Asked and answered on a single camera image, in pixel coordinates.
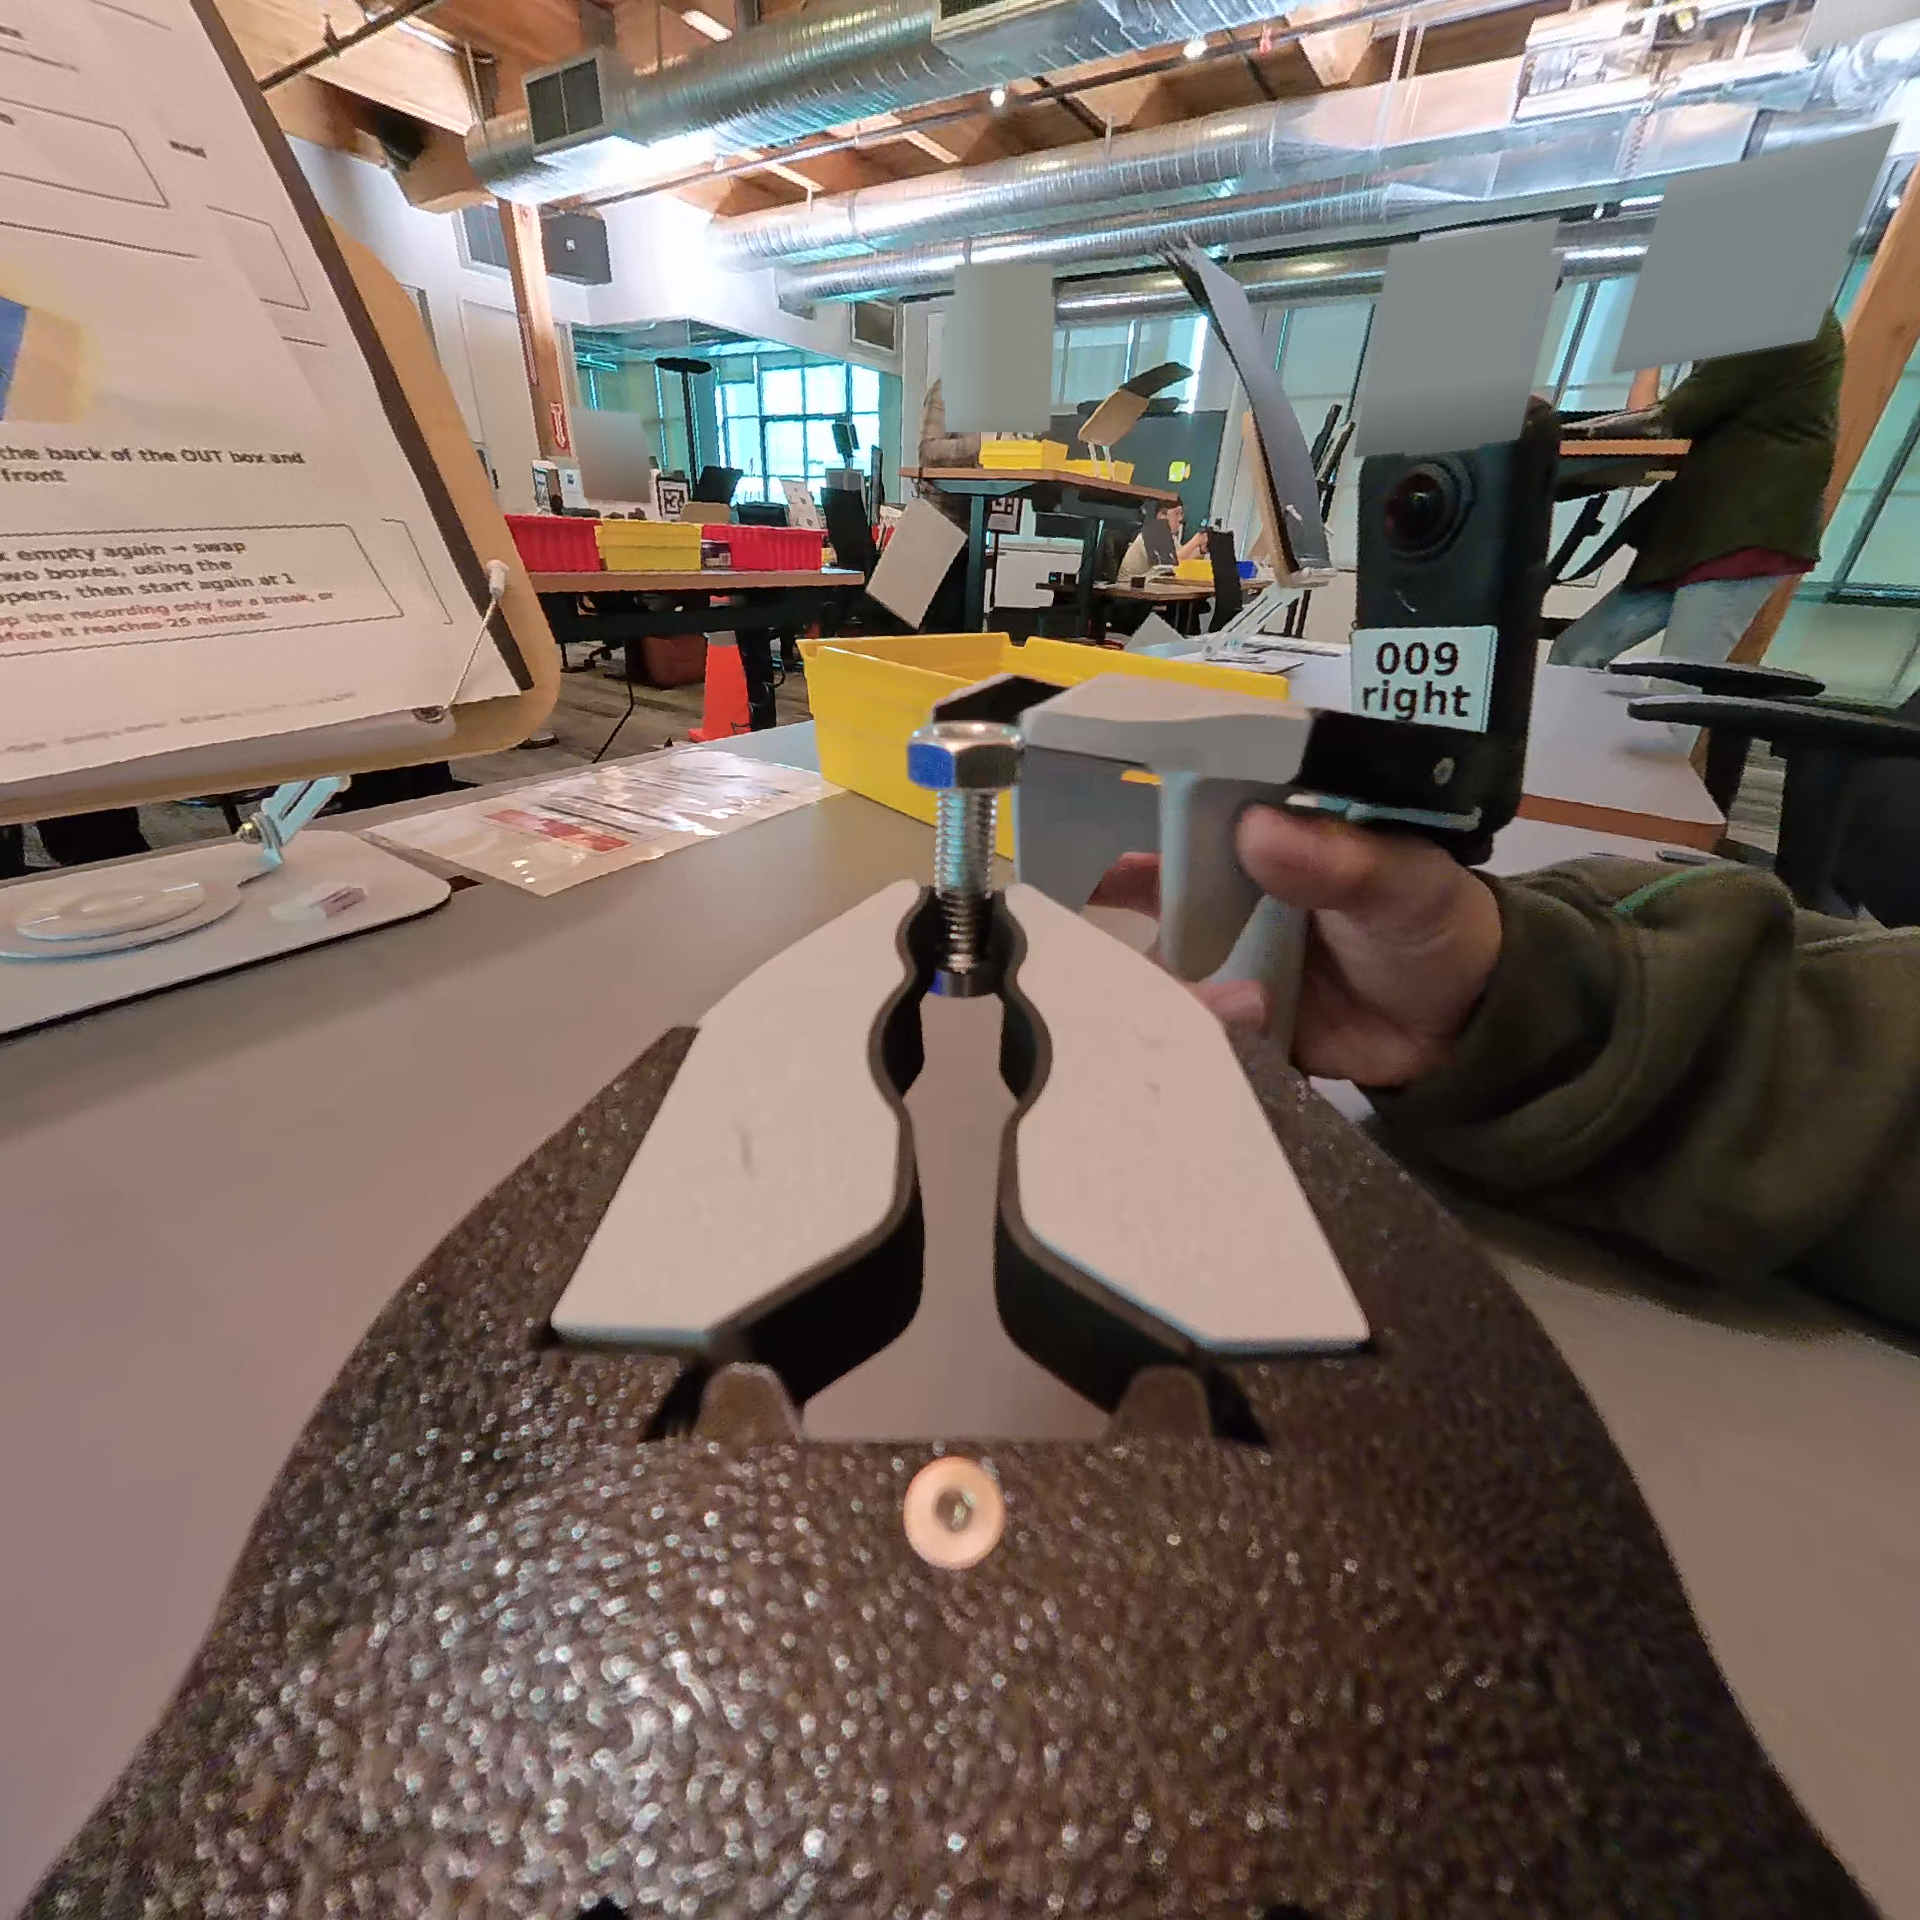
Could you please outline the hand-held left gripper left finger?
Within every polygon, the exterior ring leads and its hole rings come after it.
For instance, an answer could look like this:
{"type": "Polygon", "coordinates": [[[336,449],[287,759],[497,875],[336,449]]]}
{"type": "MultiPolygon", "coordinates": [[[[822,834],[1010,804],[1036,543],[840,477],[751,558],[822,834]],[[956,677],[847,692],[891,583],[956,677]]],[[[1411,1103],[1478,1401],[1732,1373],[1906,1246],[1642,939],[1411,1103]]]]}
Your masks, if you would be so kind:
{"type": "Polygon", "coordinates": [[[699,1022],[551,1313],[555,1340],[771,1370],[804,1404],[921,1305],[921,886],[897,881],[699,1022]]]}

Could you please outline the wooden pillar with red signs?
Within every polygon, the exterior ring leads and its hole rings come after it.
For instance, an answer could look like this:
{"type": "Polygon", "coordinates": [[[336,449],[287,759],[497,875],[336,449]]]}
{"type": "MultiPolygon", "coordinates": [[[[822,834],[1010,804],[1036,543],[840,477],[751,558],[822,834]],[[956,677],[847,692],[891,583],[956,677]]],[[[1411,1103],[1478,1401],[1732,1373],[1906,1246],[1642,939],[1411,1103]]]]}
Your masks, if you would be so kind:
{"type": "Polygon", "coordinates": [[[545,268],[540,207],[498,199],[497,214],[512,276],[521,350],[536,409],[536,438],[545,459],[574,462],[579,450],[572,437],[561,334],[545,268]]]}

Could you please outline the grey tilted board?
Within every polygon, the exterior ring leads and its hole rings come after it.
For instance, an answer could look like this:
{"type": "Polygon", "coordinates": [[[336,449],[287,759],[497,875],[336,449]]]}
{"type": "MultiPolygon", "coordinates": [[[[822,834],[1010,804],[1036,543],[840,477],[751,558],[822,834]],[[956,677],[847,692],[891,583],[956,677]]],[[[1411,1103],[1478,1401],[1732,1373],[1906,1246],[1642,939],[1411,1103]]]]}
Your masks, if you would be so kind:
{"type": "Polygon", "coordinates": [[[969,534],[938,503],[914,499],[880,550],[866,595],[916,634],[967,550],[969,534]]]}

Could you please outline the metal stand bracket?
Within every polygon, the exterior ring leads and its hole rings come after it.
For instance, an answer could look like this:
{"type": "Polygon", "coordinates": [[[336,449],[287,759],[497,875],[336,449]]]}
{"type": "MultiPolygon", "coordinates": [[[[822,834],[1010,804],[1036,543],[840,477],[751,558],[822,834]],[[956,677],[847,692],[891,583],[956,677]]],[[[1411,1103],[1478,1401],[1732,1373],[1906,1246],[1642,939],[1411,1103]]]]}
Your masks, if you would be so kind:
{"type": "Polygon", "coordinates": [[[350,775],[290,779],[258,803],[233,831],[233,838],[250,847],[254,858],[254,869],[244,883],[280,871],[300,829],[312,826],[350,785],[350,775]]]}

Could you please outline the steel hex nut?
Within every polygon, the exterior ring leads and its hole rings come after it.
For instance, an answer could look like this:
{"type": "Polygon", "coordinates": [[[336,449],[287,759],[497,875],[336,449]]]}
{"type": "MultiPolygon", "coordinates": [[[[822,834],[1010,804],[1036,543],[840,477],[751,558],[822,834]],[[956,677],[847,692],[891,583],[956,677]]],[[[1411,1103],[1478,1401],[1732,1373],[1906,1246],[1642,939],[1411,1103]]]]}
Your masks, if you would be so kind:
{"type": "Polygon", "coordinates": [[[943,721],[920,726],[906,743],[906,775],[932,795],[1012,789],[1023,773],[1023,733],[990,721],[943,721]]]}

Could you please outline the wooden standing desk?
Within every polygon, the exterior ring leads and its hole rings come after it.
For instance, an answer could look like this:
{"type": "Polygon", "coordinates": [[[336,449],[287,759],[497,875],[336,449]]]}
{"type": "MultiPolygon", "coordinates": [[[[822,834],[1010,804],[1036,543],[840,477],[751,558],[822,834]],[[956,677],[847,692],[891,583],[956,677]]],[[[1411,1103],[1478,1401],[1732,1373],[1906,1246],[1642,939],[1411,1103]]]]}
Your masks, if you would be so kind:
{"type": "Polygon", "coordinates": [[[1182,495],[1163,487],[1124,484],[1110,475],[1072,468],[986,468],[986,466],[904,466],[904,483],[932,484],[969,501],[967,573],[963,634],[984,634],[988,614],[988,508],[986,501],[1024,495],[1046,511],[1083,522],[1076,591],[1072,599],[1079,631],[1089,631],[1097,571],[1100,527],[1110,522],[1139,522],[1145,508],[1178,506],[1182,495]]]}

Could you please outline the black board on stand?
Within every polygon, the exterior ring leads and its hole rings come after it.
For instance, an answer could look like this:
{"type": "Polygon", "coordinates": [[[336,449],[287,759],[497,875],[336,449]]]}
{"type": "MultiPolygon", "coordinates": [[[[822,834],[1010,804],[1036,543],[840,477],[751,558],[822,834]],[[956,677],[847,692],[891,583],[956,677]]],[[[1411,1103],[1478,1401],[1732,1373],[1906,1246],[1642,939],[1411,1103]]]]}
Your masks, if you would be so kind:
{"type": "Polygon", "coordinates": [[[1163,250],[1187,295],[1207,314],[1246,397],[1246,431],[1278,586],[1305,595],[1334,580],[1330,540],[1310,443],[1280,383],[1276,354],[1241,282],[1196,243],[1163,250]]]}

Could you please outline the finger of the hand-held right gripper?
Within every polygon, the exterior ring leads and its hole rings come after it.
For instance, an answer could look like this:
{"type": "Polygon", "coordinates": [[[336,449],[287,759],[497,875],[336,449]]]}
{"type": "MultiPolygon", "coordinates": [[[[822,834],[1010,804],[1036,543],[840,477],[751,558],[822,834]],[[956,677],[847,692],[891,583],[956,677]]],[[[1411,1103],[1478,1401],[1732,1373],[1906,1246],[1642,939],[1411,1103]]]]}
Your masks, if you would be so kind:
{"type": "Polygon", "coordinates": [[[1066,686],[1027,674],[994,674],[932,703],[932,726],[990,724],[1027,733],[1024,716],[1066,692],[1066,686]]]}
{"type": "Polygon", "coordinates": [[[1169,922],[1292,922],[1241,869],[1239,814],[1305,782],[1316,729],[1343,711],[1169,678],[1097,677],[1019,717],[1017,916],[1083,913],[1137,820],[1121,773],[1145,770],[1169,922]]]}

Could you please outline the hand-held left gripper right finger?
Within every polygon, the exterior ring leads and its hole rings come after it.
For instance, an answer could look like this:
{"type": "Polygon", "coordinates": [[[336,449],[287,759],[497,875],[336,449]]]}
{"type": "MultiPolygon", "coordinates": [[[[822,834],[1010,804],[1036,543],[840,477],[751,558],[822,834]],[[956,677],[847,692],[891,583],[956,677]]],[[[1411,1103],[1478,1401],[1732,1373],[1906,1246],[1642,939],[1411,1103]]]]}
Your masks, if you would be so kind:
{"type": "Polygon", "coordinates": [[[994,1297],[1019,1351],[1115,1410],[1161,1365],[1356,1353],[1353,1286],[1227,1031],[1032,885],[999,899],[994,1297]]]}

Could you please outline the steel bolt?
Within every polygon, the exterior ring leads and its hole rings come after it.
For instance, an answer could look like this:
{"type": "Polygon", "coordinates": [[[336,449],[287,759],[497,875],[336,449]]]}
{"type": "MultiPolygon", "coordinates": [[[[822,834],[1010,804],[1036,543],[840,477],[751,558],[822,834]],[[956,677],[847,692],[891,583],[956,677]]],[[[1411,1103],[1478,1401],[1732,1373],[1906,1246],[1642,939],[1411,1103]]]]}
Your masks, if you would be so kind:
{"type": "Polygon", "coordinates": [[[930,987],[944,998],[971,998],[994,987],[993,862],[1006,785],[938,790],[932,819],[932,899],[943,916],[940,957],[930,987]]]}

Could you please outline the person's right forearm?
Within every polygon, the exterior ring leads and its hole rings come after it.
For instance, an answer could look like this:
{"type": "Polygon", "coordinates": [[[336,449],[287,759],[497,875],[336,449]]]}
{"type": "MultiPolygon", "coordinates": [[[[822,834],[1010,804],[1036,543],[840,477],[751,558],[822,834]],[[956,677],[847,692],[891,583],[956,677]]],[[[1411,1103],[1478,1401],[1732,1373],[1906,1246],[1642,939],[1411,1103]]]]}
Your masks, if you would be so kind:
{"type": "Polygon", "coordinates": [[[1503,950],[1450,1058],[1370,1089],[1408,1157],[1726,1284],[1919,1327],[1919,932],[1735,863],[1494,881],[1503,950]]]}

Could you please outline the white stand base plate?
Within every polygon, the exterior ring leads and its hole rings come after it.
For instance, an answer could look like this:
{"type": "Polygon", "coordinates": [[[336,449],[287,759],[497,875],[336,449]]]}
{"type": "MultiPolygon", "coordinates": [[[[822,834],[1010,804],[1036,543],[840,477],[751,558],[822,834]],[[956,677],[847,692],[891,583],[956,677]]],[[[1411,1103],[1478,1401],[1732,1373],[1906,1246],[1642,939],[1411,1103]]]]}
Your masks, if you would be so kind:
{"type": "Polygon", "coordinates": [[[6,1037],[416,922],[450,899],[443,878],[359,843],[344,850],[348,859],[327,869],[283,867],[252,883],[199,881],[199,901],[182,916],[95,942],[35,939],[20,926],[27,913],[6,909],[6,1037]],[[368,901],[324,924],[272,918],[278,901],[344,881],[364,885],[368,901]]]}

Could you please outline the long wooden table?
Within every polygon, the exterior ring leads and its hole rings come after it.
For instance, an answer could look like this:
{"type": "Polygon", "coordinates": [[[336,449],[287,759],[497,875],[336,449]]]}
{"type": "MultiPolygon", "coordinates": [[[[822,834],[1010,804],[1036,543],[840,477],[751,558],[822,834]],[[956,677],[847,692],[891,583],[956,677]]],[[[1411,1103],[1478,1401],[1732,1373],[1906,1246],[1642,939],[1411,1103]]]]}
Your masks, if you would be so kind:
{"type": "Polygon", "coordinates": [[[706,646],[719,634],[833,634],[866,589],[858,571],[840,567],[566,569],[532,571],[531,583],[561,649],[585,646],[588,660],[619,655],[633,687],[665,684],[644,660],[656,641],[696,635],[706,646]]]}

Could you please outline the grey desk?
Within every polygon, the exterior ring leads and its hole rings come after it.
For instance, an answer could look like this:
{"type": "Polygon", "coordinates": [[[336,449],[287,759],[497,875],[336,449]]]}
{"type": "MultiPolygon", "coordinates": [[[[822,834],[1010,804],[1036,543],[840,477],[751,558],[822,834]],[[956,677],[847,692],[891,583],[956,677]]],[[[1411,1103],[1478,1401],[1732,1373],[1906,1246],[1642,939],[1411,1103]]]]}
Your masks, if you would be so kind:
{"type": "MultiPolygon", "coordinates": [[[[668,1026],[929,871],[847,795],[6,1044],[6,1915],[202,1643],[370,1319],[668,1026]]],[[[1915,1915],[1915,1347],[1450,1193],[1636,1474],[1780,1773],[1915,1915]]]]}

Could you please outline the black office chair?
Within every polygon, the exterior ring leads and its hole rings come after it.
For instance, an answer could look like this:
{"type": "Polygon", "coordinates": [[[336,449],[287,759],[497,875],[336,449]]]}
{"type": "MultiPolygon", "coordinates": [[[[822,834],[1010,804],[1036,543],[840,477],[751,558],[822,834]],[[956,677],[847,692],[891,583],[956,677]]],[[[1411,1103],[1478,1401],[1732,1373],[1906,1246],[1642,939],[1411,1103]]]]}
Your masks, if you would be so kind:
{"type": "Polygon", "coordinates": [[[1767,743],[1783,764],[1774,875],[1806,909],[1852,909],[1834,878],[1858,790],[1870,765],[1915,761],[1915,722],[1880,708],[1827,703],[1822,678],[1761,663],[1657,655],[1612,663],[1609,674],[1674,684],[1674,692],[1640,695],[1628,714],[1698,731],[1703,785],[1721,811],[1731,811],[1737,798],[1753,743],[1767,743]]]}

